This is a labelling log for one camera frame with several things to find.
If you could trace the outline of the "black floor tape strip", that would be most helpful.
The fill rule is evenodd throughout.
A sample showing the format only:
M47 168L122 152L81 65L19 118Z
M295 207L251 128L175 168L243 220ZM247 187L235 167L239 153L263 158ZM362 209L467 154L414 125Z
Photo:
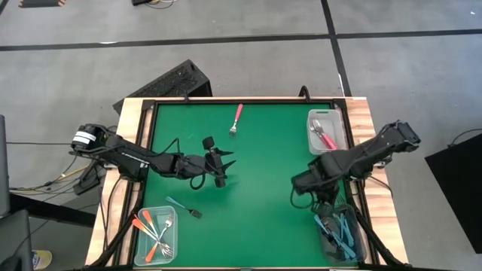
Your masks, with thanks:
M328 36L329 36L332 51L334 54L335 64L337 67L337 73L339 75L340 86L341 86L343 96L352 96L352 92L351 92L348 77L346 74L346 69L345 69L343 57L340 51L340 45L337 39L336 30L334 28L334 21L331 16L331 10L329 8L328 0L320 0L320 2L322 4L323 13L325 16Z
M482 29L456 29L456 30L433 30L433 31L409 31L409 32L363 32L363 33L338 33L338 34L289 34L289 35L250 35L250 36L224 36L211 38L181 38L166 40L144 41L105 41L73 44L29 44L29 45L0 45L0 52L7 51L31 51L31 50L77 50L98 49L116 47L155 47L170 45L194 45L194 44L230 44L249 42L272 42L272 41L315 41L325 39L360 39L360 38L406 38L406 37L431 37L431 36L454 36L454 35L482 35Z

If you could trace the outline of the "black bar with orange ends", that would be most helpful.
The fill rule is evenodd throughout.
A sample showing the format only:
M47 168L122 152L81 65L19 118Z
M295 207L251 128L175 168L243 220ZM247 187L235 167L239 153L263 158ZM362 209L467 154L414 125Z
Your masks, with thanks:
M66 0L20 0L20 8L62 7Z

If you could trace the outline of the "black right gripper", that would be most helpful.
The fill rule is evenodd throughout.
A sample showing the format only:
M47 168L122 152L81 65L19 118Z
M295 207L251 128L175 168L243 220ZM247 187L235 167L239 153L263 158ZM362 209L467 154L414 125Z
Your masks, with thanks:
M338 180L347 171L347 159L341 152L325 152L308 163L308 170L291 178L291 184L298 195L314 193L317 203L313 204L313 213L337 214L341 204L335 202L340 190Z

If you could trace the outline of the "pink-handled silver spoon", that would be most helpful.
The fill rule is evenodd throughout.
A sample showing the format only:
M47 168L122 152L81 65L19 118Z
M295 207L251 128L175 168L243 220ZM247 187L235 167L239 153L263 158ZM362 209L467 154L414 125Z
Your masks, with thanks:
M324 129L323 129L319 120L312 118L311 119L311 125L312 125L312 131L319 136L319 138L325 144L327 149L329 149L329 150L337 150L338 149L338 146L337 146L336 142L332 139L332 137L329 136L329 134L327 134L324 131Z

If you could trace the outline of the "black power strip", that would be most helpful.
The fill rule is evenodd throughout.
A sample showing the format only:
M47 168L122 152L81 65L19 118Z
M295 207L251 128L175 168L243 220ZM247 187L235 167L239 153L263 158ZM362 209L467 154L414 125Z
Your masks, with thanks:
M78 177L78 183L73 186L75 195L79 196L100 184L100 163L93 160Z

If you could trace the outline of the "wooden table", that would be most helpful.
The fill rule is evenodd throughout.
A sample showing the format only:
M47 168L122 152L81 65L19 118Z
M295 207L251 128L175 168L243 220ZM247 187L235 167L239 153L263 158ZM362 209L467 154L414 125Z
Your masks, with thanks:
M167 104L322 104L333 105L341 115L346 142L357 145L374 136L374 124L368 101L365 97L322 97L314 96L253 96L253 97L164 97L164 98L127 98L124 100L117 133L130 142L145 147L150 144L154 134L154 107ZM361 210L367 223L380 238L394 257L407 262L407 253L402 239L395 204L388 195L385 185L388 183L383 169L374 170L371 184L351 184L356 192L354 204ZM119 179L116 169L108 170L101 202L103 206L96 213L93 233L90 240L85 264L91 266L102 254L103 242L111 241L121 228L123 215L133 210L140 193L137 184L130 184Z

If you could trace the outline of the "yellow bag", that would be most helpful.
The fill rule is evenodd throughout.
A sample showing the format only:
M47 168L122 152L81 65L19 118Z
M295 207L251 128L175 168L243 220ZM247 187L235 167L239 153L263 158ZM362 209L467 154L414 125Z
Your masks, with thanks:
M34 271L46 269L53 260L53 254L48 250L32 250L32 268Z

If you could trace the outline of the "orange-handled silver fork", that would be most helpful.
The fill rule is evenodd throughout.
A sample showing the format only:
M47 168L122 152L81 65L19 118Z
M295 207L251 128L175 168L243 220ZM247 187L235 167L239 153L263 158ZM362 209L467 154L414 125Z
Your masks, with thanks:
M156 236L157 241L160 243L160 250L164 257L173 257L173 250L170 248L169 245L161 241L161 235L157 232L157 228L151 218L149 211L144 210L142 212L145 220L148 222L151 229L154 231L154 235Z
M145 257L146 262L151 262L152 259L154 258L154 255L156 254L156 251L160 250L160 243L157 241L156 236L138 218L133 219L132 225L154 240L154 245L152 249L148 252L148 254Z
M170 215L166 219L165 226L160 233L157 232L157 228L154 225L154 222L153 222L153 219L152 219L150 213L148 211L145 211L145 212L143 212L143 216L145 217L146 221L148 222L149 229L151 230L151 232L154 236L154 240L156 241L154 247L149 251L149 253L146 257L146 261L151 262L151 260L153 259L154 255L156 253L157 248L160 249L161 254L165 258L172 258L173 255L174 255L173 249L169 245L167 245L165 242L163 242L162 238L163 238L163 235L166 232L166 230L169 229L172 226L173 216Z

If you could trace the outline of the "black floor beam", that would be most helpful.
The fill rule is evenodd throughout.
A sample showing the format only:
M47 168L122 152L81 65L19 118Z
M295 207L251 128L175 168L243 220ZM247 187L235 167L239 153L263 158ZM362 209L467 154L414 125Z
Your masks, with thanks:
M12 212L26 210L34 218L84 227L93 227L96 220L96 215L89 212L54 205L14 193L10 193L10 210Z

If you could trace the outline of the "black floor mat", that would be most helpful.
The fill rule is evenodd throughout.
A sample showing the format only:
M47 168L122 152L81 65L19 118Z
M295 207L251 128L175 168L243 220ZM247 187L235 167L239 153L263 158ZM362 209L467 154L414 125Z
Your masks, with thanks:
M482 254L482 134L425 161L475 253Z

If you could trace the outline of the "black perforated box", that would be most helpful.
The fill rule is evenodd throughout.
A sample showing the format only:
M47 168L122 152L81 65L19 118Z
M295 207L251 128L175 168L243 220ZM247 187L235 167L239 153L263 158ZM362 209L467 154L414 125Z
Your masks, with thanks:
M126 98L212 97L208 77L190 59L162 74Z

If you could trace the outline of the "smoky clear plastic bin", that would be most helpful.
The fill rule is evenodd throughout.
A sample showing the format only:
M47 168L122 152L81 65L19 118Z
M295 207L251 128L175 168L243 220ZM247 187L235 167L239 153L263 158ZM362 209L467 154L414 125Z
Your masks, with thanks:
M348 225L349 225L352 237L354 238L354 246L350 248L356 253L356 257L353 260L348 260L348 261L338 261L337 259L332 257L332 254L335 252L334 246L327 240L325 236L322 235L321 229L319 225L316 223L316 226L318 227L318 230L321 236L323 254L332 263L355 263L355 262L364 261L367 257L367 252L366 252L365 244L361 235L361 231L358 226L358 221L355 216L355 211L352 206L341 205L340 211L337 213L337 215L340 217L341 213L344 213L344 215L346 216L346 219L348 220ZM328 226L330 227L331 215L327 213L326 215L319 215L319 216L323 221L326 221L328 223ZM346 237L343 237L341 239L343 242L345 242L348 245Z

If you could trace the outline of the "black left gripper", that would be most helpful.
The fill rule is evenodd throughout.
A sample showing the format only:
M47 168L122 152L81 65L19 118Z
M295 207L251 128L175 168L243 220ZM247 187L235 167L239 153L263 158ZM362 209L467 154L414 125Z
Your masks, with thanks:
M175 177L178 179L189 179L190 186L194 187L192 181L201 176L202 180L197 187L202 187L206 180L206 175L214 178L216 187L226 186L226 170L233 165L236 160L223 164L222 157L233 154L232 151L221 151L213 148L202 157L198 155L175 154Z

